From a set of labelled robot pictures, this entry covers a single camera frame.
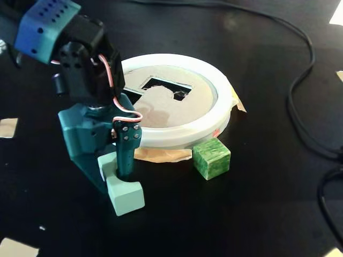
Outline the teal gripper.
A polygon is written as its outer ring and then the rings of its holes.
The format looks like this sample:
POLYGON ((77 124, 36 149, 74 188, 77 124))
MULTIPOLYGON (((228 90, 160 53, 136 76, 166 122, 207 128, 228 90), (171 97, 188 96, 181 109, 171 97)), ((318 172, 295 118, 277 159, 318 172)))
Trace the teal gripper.
POLYGON ((77 103, 58 113, 71 161, 103 194, 107 193, 107 186, 100 175, 96 156, 116 151, 117 176, 128 181, 133 172, 135 149, 141 141, 140 125, 123 121, 112 124, 117 116, 135 115, 120 110, 113 102, 109 105, 77 103), (112 128, 116 133, 115 139, 111 136, 112 128))

